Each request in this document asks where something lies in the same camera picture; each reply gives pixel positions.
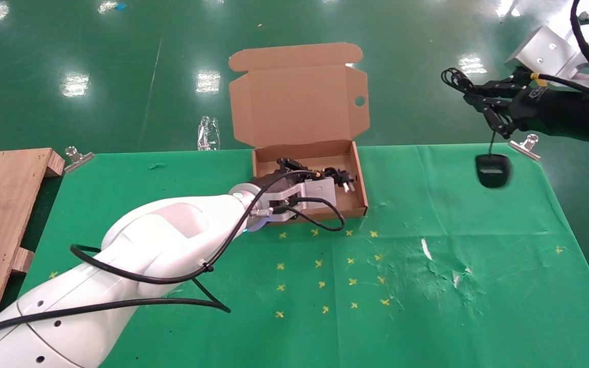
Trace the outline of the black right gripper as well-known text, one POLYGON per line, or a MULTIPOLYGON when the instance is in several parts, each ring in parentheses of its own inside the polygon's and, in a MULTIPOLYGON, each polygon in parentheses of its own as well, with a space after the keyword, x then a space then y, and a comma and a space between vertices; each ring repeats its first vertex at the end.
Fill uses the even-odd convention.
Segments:
POLYGON ((543 86, 530 87, 529 84, 530 70, 516 68, 508 78, 475 85, 472 94, 466 95, 466 102, 481 113, 488 127, 503 139, 510 139, 515 129, 550 135, 542 114, 549 106, 551 90, 543 86), (509 105, 509 102, 497 98, 513 100, 509 105))

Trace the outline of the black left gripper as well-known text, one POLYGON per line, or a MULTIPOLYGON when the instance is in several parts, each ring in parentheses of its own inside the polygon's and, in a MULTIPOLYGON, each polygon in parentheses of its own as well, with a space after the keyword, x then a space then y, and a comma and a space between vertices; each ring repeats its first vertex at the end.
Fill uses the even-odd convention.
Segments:
POLYGON ((306 175, 309 174, 309 169, 306 166, 291 158, 279 158, 277 164, 279 165, 277 172, 252 178, 252 185, 256 187, 252 189, 253 195, 258 194, 264 187, 268 187, 265 193, 283 192, 303 182, 306 175), (276 181, 276 178, 284 174, 288 174, 288 176, 276 181))

